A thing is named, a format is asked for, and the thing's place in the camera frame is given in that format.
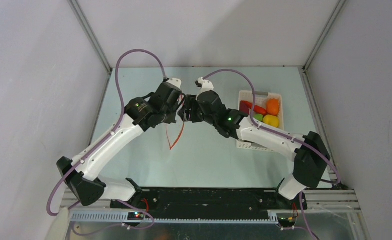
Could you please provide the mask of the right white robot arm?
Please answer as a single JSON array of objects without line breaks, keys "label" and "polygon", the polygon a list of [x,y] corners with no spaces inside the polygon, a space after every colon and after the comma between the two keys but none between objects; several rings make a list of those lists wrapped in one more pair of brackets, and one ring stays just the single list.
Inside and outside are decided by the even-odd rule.
[{"label": "right white robot arm", "polygon": [[274,196],[281,209],[289,208],[304,189],[318,187],[330,159],[317,133],[291,134],[252,120],[242,111],[226,108],[212,90],[187,95],[178,115],[185,122],[205,122],[225,138],[255,143],[292,161],[292,172],[281,181]]}]

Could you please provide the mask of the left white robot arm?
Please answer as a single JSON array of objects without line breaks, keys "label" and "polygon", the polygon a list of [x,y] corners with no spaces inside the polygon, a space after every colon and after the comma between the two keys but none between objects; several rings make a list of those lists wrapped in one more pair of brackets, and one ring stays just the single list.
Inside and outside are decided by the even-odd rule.
[{"label": "left white robot arm", "polygon": [[57,161],[63,182],[82,206],[98,200],[121,200],[129,208],[140,206],[142,195],[135,182],[129,178],[123,181],[102,178],[99,174],[115,155],[149,128],[174,123],[181,93],[181,80],[168,79],[149,94],[149,100],[142,97],[130,100],[120,121],[97,142],[72,159],[61,157]]}]

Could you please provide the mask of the yellow lemon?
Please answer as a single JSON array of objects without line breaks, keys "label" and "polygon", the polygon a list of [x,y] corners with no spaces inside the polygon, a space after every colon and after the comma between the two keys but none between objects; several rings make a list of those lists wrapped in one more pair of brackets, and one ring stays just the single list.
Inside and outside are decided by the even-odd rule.
[{"label": "yellow lemon", "polygon": [[269,115],[269,114],[265,115],[263,117],[263,121],[262,122],[264,124],[267,124],[267,125],[272,126],[274,128],[278,128],[279,125],[280,125],[280,121],[279,121],[278,117],[274,116],[274,115]]}]

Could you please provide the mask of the light green pepper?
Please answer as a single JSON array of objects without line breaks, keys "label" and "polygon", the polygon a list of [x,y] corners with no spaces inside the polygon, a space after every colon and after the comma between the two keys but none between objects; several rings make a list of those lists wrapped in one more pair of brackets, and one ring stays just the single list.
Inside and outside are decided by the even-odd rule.
[{"label": "light green pepper", "polygon": [[263,117],[264,117],[264,116],[263,116],[262,114],[259,114],[259,113],[253,115],[253,118],[254,118],[255,120],[257,120],[257,121],[260,121],[260,122],[263,121]]}]

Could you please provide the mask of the clear zip top bag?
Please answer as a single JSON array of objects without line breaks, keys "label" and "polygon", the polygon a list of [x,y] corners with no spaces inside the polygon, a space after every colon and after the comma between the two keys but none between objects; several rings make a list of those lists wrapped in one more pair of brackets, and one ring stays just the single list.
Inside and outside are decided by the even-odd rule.
[{"label": "clear zip top bag", "polygon": [[177,116],[176,123],[165,124],[167,146],[171,151],[182,137],[185,123]]}]

